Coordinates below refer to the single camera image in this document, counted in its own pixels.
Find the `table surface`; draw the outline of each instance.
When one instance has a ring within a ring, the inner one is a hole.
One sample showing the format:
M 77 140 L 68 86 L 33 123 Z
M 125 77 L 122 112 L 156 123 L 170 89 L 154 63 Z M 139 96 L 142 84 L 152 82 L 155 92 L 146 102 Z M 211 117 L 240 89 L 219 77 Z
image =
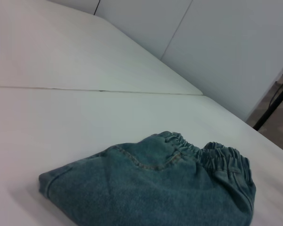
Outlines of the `table surface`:
M 0 86 L 202 94 L 107 21 L 46 0 L 0 0 Z
M 283 225 L 283 150 L 208 97 L 0 88 L 0 226 L 74 225 L 38 175 L 165 130 L 237 148 L 257 187 L 252 225 Z

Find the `cable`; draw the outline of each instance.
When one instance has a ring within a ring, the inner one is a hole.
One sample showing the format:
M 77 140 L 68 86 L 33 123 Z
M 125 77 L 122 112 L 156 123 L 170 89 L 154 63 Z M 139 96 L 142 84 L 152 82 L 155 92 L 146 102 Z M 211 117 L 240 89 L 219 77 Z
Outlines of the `cable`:
M 275 94 L 273 95 L 273 97 L 271 98 L 270 102 L 269 102 L 269 105 L 268 105 L 268 108 L 270 108 L 270 105 L 272 105 L 272 101 L 274 99 L 274 97 L 277 95 L 277 93 L 279 92 L 279 90 L 283 87 L 283 83 L 282 85 L 277 89 L 277 91 L 275 92 Z
M 99 0 L 99 2 L 98 2 L 98 5 L 96 6 L 96 9 L 95 9 L 95 11 L 94 11 L 94 15 L 95 15 L 95 13 L 96 13 L 96 10 L 98 10 L 99 4 L 100 4 L 100 0 Z

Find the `blue denim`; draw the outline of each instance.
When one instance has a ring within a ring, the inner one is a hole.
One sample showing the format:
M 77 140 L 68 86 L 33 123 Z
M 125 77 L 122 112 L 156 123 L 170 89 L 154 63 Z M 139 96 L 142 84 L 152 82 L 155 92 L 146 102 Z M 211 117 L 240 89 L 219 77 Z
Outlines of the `blue denim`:
M 40 192 L 79 226 L 248 226 L 256 187 L 236 149 L 154 134 L 39 176 Z

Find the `floor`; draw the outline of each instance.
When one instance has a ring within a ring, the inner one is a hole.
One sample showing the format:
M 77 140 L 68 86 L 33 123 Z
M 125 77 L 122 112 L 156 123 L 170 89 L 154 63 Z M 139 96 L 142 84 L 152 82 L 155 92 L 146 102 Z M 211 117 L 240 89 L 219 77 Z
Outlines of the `floor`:
M 262 114 L 267 110 L 269 102 L 276 92 L 276 90 L 280 87 L 280 83 L 275 83 L 267 95 L 263 98 L 261 103 L 258 105 L 256 110 L 247 120 L 247 123 L 250 126 L 254 126 L 258 119 L 262 116 Z M 275 143 L 281 149 L 283 149 L 283 102 L 276 109 L 276 111 L 272 114 L 272 116 L 267 120 L 267 122 L 263 125 L 263 127 L 259 130 L 263 136 L 267 139 Z

